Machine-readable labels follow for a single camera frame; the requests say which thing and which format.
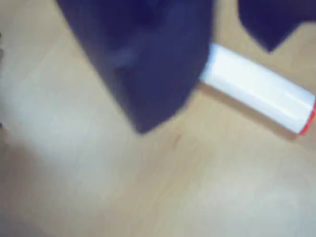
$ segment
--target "wooden table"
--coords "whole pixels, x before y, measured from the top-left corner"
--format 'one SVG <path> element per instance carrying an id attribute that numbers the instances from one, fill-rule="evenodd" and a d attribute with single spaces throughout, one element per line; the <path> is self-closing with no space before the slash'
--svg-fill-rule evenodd
<path id="1" fill-rule="evenodd" d="M 240 25 L 236 0 L 218 1 L 216 24 L 216 42 L 316 93 L 316 25 L 269 55 Z M 315 236 L 315 124 L 294 137 L 201 86 L 175 118 L 139 136 L 52 1 L 1 0 L 0 30 L 6 233 Z"/>

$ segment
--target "white roll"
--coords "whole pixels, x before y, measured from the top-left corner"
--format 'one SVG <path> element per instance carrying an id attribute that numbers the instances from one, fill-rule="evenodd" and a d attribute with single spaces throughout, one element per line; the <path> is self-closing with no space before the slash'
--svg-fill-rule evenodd
<path id="1" fill-rule="evenodd" d="M 201 79 L 296 134 L 304 133 L 315 116 L 313 94 L 217 44 Z"/>

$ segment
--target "red end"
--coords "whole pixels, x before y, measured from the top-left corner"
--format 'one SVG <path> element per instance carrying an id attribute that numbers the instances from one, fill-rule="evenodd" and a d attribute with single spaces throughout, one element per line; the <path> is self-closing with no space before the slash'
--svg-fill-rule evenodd
<path id="1" fill-rule="evenodd" d="M 304 135 L 307 132 L 307 130 L 309 129 L 309 127 L 311 126 L 311 124 L 312 124 L 312 122 L 313 122 L 313 120 L 315 118 L 315 115 L 316 115 L 316 102 L 314 103 L 314 108 L 313 108 L 313 110 L 311 112 L 311 115 L 310 115 L 305 127 L 301 131 L 300 135 Z"/>

